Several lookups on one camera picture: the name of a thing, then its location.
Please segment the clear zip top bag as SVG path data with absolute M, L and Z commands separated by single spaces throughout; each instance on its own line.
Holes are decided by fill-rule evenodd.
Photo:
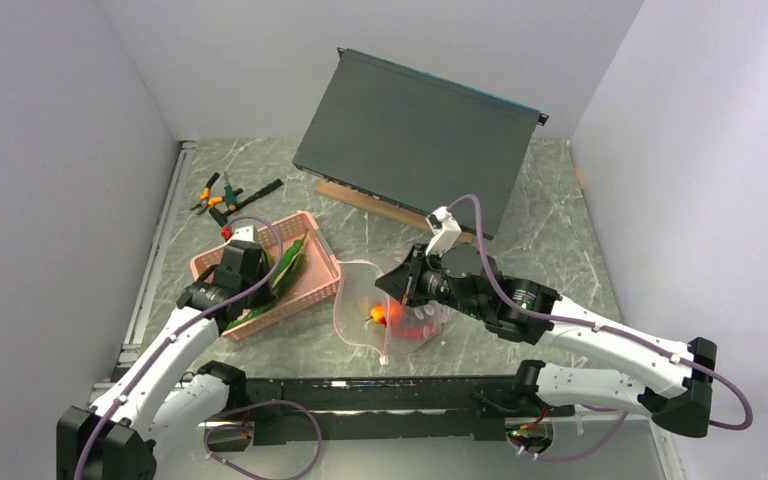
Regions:
M 453 309 L 434 301 L 415 308 L 403 305 L 406 320 L 428 319 L 440 324 L 439 333 L 427 340 L 396 338 L 392 335 L 393 326 L 365 324 L 370 309 L 376 304 L 387 304 L 388 301 L 399 303 L 376 288 L 374 282 L 381 275 L 397 267 L 405 256 L 406 251 L 401 249 L 391 253 L 356 256 L 338 262 L 341 279 L 333 309 L 335 331 L 347 344 L 375 350 L 383 365 L 391 360 L 405 357 L 435 339 L 442 332 L 443 325 L 455 316 Z

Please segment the red chili pepper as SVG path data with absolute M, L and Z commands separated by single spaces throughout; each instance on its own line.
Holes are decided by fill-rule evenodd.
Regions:
M 392 335 L 396 338 L 406 340 L 427 340 L 440 331 L 440 324 L 436 321 L 424 319 L 416 321 L 415 319 L 402 320 L 395 323 L 392 327 Z

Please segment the pink plastic basket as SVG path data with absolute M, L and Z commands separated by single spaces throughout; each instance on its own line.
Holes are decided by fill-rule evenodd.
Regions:
M 271 278 L 279 262 L 292 243 L 307 234 L 303 253 L 306 262 L 296 284 L 288 295 L 268 312 L 235 328 L 228 325 L 245 315 L 246 297 L 217 310 L 210 317 L 215 320 L 219 334 L 239 342 L 278 322 L 334 296 L 340 281 L 340 268 L 336 256 L 327 244 L 312 214 L 299 211 L 257 231 L 259 247 L 272 257 Z M 176 301 L 177 314 L 184 317 L 207 310 L 253 286 L 248 282 L 246 249 L 219 246 L 196 255 L 190 261 L 193 282 Z

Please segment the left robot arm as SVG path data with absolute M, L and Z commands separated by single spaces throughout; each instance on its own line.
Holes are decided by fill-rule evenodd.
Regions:
M 56 427 L 59 479 L 152 479 L 186 431 L 217 414 L 239 417 L 247 406 L 245 373 L 210 361 L 181 391 L 193 361 L 248 306 L 271 297 L 263 247 L 249 229 L 225 244 L 210 284 L 180 297 L 162 332 L 127 373 L 90 407 L 69 408 Z

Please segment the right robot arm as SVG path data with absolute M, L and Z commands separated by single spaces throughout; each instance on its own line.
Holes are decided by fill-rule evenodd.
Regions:
M 688 343 L 642 334 L 601 317 L 551 287 L 503 274 L 470 244 L 429 254 L 414 244 L 375 286 L 406 307 L 431 302 L 481 321 L 501 339 L 548 346 L 596 359 L 601 369 L 539 360 L 520 364 L 508 405 L 524 415 L 582 405 L 645 415 L 661 428 L 703 438 L 712 425 L 713 342 Z

